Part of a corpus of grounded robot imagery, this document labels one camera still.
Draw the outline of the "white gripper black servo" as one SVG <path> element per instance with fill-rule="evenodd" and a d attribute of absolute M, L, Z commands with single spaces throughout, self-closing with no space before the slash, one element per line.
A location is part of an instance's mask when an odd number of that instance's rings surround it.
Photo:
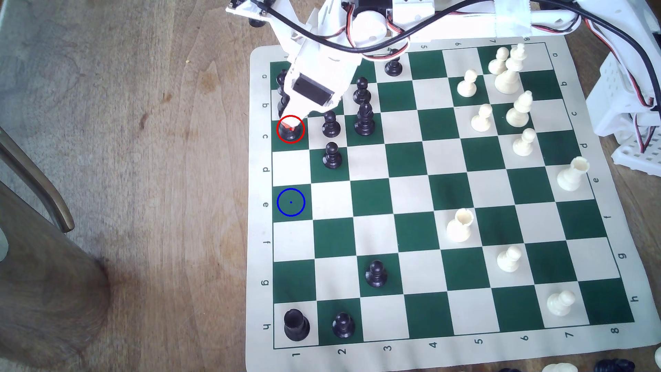
<path fill-rule="evenodd" d="M 322 48 L 283 49 L 283 55 L 291 63 L 284 84 L 290 99 L 282 117 L 287 130 L 303 130 L 303 118 L 313 111 L 335 109 L 363 60 L 359 54 Z"/>

